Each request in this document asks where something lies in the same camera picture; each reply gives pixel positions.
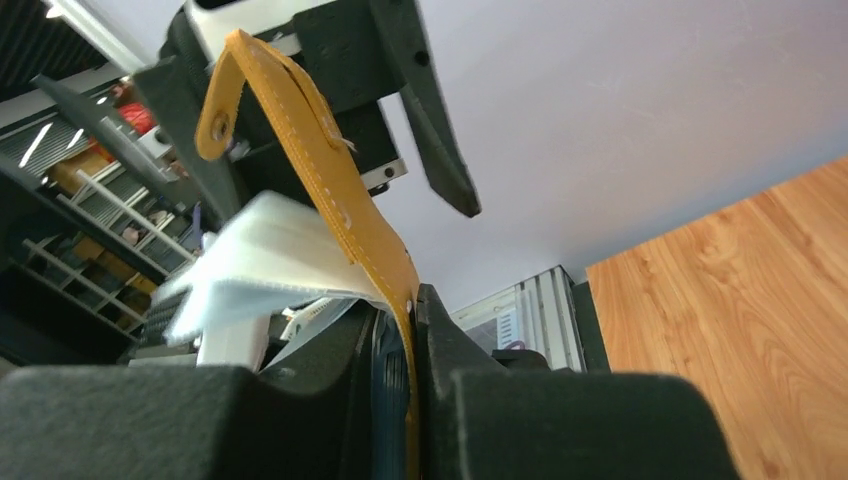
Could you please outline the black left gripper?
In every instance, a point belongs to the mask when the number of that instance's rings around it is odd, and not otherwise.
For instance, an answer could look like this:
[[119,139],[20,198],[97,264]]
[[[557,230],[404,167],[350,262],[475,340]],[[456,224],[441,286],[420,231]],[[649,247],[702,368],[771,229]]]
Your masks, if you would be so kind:
[[[430,188],[462,215],[481,212],[480,200],[458,148],[416,1],[328,1],[282,12],[284,2],[260,7],[241,28],[293,57],[326,97],[371,195],[408,171],[379,102],[396,92],[381,51],[399,84],[404,110]],[[223,121],[224,151],[203,159],[195,133],[214,60],[213,33],[199,24],[200,9],[183,7],[173,17],[156,64],[133,80],[165,134],[173,142],[204,211],[233,217],[250,198],[273,190],[301,203],[311,201],[274,138],[256,96],[244,86],[237,112]]]

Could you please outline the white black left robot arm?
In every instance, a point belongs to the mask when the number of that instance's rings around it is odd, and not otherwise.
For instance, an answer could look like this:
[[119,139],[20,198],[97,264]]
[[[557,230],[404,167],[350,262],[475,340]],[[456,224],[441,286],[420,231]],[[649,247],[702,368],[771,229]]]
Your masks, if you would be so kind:
[[401,97],[430,188],[481,211],[418,3],[189,3],[173,26],[194,52],[138,85],[217,223],[153,295],[178,304],[165,341],[256,369],[274,313],[301,308],[295,350],[361,301],[388,314],[414,369],[420,281],[365,180],[397,158],[380,99]]

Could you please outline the yellow leather card holder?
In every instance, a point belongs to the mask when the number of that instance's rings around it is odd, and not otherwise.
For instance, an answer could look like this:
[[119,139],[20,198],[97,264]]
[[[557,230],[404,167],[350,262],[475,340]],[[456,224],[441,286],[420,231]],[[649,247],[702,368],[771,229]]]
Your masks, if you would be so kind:
[[195,134],[199,155],[221,155],[233,135],[242,90],[256,96],[310,199],[348,260],[360,266],[395,318],[409,398],[406,473],[421,476],[419,389],[413,312],[420,281],[405,245],[371,199],[324,96],[290,57],[245,31],[225,38]]

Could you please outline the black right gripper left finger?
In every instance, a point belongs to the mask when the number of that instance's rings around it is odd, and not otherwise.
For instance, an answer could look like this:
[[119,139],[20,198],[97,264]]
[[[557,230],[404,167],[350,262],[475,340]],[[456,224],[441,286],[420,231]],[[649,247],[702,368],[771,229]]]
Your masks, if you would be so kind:
[[5,479],[367,479],[376,312],[357,303],[262,373],[27,367],[1,383]]

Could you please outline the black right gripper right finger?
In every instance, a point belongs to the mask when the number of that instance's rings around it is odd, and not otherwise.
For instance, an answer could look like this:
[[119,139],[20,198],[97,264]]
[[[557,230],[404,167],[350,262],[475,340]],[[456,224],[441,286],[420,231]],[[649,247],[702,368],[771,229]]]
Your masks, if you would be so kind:
[[423,284],[415,309],[426,479],[735,479],[710,405],[688,381],[510,369]]

